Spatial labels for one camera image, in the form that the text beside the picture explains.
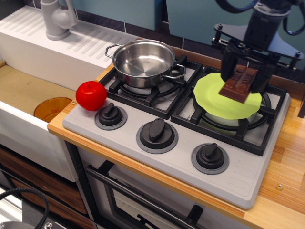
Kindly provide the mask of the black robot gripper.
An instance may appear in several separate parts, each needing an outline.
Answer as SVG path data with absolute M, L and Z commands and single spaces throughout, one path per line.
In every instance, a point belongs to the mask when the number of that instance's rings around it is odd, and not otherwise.
M 238 58 L 261 62 L 251 85 L 252 93 L 263 93 L 280 58 L 289 58 L 288 68 L 294 68 L 304 54 L 286 43 L 279 35 L 278 28 L 285 18 L 279 15 L 253 14 L 248 25 L 236 26 L 219 23 L 212 44 L 223 48 L 221 78 L 226 82 L 234 73 Z

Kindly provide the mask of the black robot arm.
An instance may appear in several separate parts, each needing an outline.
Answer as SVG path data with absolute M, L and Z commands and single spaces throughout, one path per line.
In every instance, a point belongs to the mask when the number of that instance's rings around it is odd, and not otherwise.
M 238 58 L 244 58 L 260 66 L 251 83 L 251 90 L 253 93 L 263 92 L 277 69 L 291 73 L 297 61 L 304 58 L 301 51 L 286 43 L 278 33 L 280 25 L 291 36 L 304 31 L 304 26 L 297 31 L 287 29 L 291 7 L 298 6 L 304 15 L 304 1 L 253 0 L 242 8 L 237 8 L 226 0 L 218 0 L 217 4 L 226 12 L 234 14 L 253 10 L 247 25 L 219 23 L 214 27 L 216 34 L 212 43 L 223 48 L 221 78 L 224 81 L 232 77 Z

